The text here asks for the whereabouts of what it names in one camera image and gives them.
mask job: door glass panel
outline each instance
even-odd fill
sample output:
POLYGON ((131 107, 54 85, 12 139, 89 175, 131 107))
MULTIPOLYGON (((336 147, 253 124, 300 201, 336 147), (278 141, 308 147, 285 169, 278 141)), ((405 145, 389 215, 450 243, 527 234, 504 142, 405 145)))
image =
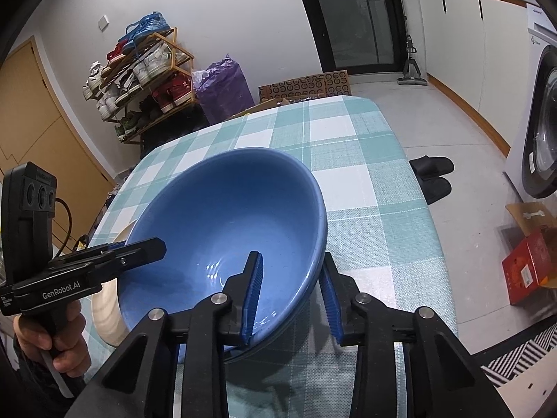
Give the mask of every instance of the door glass panel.
POLYGON ((385 0, 319 0, 338 68, 393 64, 385 0))
POLYGON ((551 71, 545 86, 534 150, 539 173, 548 179, 557 161, 557 69, 551 71))

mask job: black sleeve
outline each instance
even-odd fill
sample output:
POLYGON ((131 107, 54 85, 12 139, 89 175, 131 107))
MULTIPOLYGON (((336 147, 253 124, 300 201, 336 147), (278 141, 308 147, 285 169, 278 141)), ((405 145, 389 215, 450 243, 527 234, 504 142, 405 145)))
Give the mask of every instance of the black sleeve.
POLYGON ((74 399, 62 396, 52 375, 46 367, 29 360, 21 351, 17 338, 13 339, 13 348, 19 359, 19 376, 29 397, 41 405, 41 418, 63 418, 74 399))

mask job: table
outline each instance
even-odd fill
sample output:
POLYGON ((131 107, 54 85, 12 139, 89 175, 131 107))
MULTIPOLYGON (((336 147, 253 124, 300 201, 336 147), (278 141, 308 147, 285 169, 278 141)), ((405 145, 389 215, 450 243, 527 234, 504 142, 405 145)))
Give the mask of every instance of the table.
MULTIPOLYGON (((297 157, 316 177, 327 208, 327 250, 341 273, 389 307, 432 307, 456 332, 441 245, 430 211, 397 138, 368 99, 336 96, 242 116, 155 149, 134 169, 91 245, 112 242, 155 195, 196 162, 229 149, 264 146, 297 157)), ((93 366, 111 349, 84 299, 93 366)), ((399 416, 406 416, 402 347, 396 346, 399 416)), ((246 360, 227 365, 230 415, 348 417, 356 347, 331 339, 318 287, 286 331, 246 360)), ((181 372, 176 382, 179 410, 181 372)))

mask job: finger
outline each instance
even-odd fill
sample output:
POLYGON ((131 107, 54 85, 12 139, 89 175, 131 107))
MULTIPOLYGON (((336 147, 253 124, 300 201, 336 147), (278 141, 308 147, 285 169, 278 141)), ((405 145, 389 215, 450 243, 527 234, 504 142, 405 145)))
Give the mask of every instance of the finger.
POLYGON ((68 308, 66 308, 66 318, 68 322, 72 322, 81 312, 81 302, 79 300, 68 303, 68 308))
POLYGON ((52 347, 52 339, 49 334, 33 319, 16 316, 13 320, 13 330, 23 353, 34 361, 42 359, 37 348, 50 350, 52 347))
POLYGON ((81 336, 73 348, 63 351, 53 360, 52 364, 58 372, 68 372, 77 369, 87 356, 87 343, 81 336))
POLYGON ((66 372, 69 377, 80 377, 87 372, 87 370, 91 367, 91 356, 87 352, 87 356, 83 359, 83 361, 77 365, 74 369, 66 372))
POLYGON ((54 347, 58 350, 68 350, 73 348, 81 337, 85 328, 85 317, 79 314, 74 320, 68 322, 56 336, 54 336, 54 347))

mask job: blue bowl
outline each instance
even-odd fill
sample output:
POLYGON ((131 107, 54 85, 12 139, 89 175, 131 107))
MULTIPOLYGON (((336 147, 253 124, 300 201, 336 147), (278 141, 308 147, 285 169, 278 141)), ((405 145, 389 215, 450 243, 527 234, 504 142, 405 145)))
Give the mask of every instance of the blue bowl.
POLYGON ((235 149, 190 167, 160 191, 127 242, 150 237, 166 243, 164 259, 118 279, 130 329, 152 308, 193 308, 242 272, 250 251, 263 255, 253 336, 227 354, 235 358, 277 337, 311 294, 325 256, 327 213, 302 162, 274 149, 235 149))

